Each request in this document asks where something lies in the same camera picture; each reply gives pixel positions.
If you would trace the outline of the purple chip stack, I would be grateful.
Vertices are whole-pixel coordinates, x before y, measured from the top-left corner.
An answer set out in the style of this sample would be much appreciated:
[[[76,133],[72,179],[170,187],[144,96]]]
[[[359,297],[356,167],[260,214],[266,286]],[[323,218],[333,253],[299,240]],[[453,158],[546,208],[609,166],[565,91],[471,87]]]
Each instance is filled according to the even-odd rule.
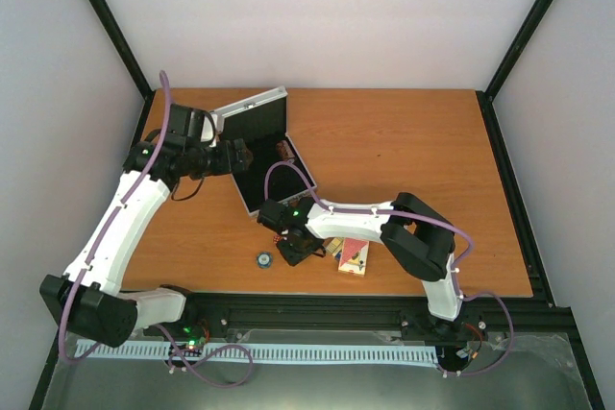
[[[276,152],[282,161],[294,163],[296,160],[294,151],[289,142],[286,140],[281,140],[276,144]]]

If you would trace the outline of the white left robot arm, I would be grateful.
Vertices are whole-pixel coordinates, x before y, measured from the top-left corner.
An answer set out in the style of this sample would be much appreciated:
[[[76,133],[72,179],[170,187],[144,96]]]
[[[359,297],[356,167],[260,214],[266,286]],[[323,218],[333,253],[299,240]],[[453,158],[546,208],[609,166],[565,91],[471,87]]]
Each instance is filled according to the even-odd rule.
[[[242,138],[221,139],[216,119],[203,109],[168,104],[161,127],[129,152],[111,203],[86,246],[60,276],[48,275],[39,293],[63,338],[71,332],[109,347],[135,331],[167,323],[193,333],[200,312],[178,288],[124,295],[121,283],[150,221],[183,178],[243,173],[252,154]]]

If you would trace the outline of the aluminium poker case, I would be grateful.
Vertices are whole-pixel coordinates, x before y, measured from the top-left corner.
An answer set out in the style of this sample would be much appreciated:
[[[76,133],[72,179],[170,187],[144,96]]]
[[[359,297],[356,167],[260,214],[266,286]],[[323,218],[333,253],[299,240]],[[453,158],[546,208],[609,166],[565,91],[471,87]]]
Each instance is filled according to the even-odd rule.
[[[287,129],[288,93],[279,86],[214,109],[220,140],[242,138],[253,154],[247,172],[234,175],[234,183],[248,214],[254,217],[266,198],[288,203],[306,196],[316,182]],[[282,161],[276,144],[286,140],[296,160]]]

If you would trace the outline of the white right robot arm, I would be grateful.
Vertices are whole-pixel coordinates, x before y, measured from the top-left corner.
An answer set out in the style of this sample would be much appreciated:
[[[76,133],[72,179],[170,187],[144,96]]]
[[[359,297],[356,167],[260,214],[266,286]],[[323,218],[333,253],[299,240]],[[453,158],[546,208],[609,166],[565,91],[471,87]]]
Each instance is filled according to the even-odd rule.
[[[461,231],[412,194],[400,193],[392,202],[373,205],[311,197],[283,205],[268,199],[257,222],[280,236],[276,247],[291,266],[322,252],[328,239],[382,244],[406,273],[422,282],[434,318],[454,322],[460,314],[454,252],[455,236]]]

